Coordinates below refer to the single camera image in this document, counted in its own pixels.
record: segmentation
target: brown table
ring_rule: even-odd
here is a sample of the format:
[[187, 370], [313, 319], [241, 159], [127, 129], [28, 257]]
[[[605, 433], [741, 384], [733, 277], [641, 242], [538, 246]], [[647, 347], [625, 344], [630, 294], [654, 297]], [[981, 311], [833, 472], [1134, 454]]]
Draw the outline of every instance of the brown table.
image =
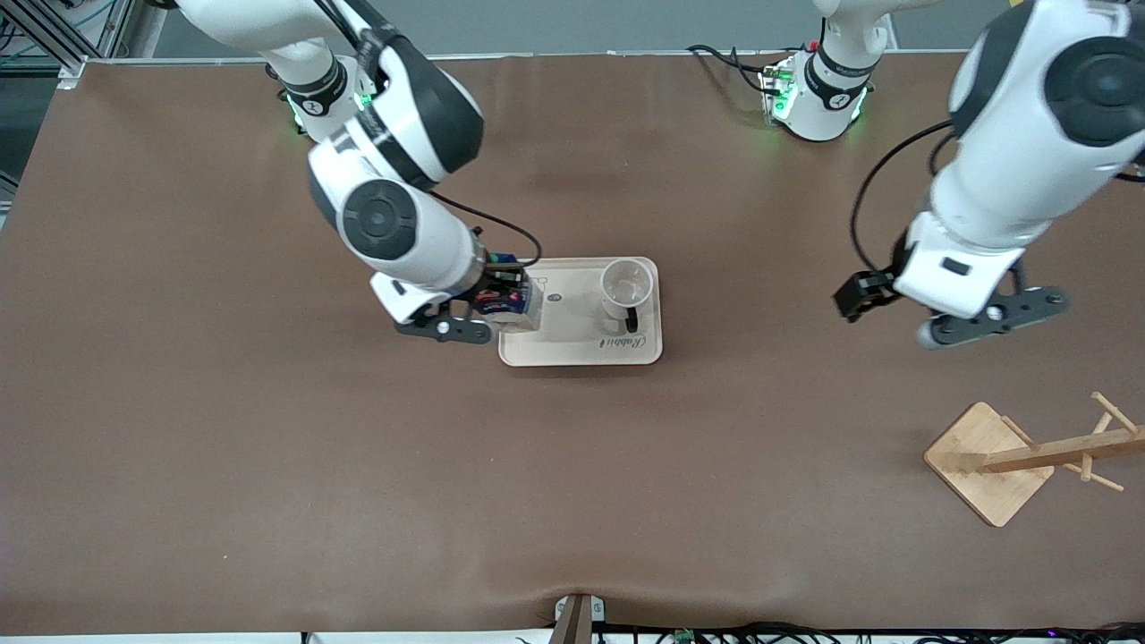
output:
[[[0, 631], [532, 627], [569, 591], [666, 626], [1145, 619], [1139, 462], [995, 529], [922, 461], [978, 400], [1047, 440], [1092, 390], [1145, 417], [1139, 189], [1029, 253], [1075, 300], [1051, 323], [927, 353], [921, 307], [832, 308], [859, 181], [956, 64], [889, 56], [813, 144], [710, 60], [449, 63], [489, 125], [444, 193], [663, 276], [657, 364], [551, 370], [393, 331], [261, 68], [90, 65], [0, 236]], [[881, 257], [927, 149], [870, 194]]]

